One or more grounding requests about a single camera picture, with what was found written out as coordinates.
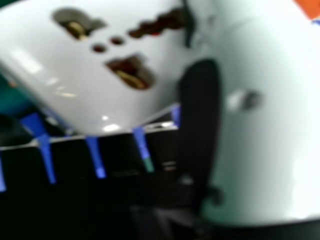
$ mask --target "orange object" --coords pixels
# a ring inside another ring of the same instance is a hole
[[[320,17],[320,0],[295,0],[310,19]]]

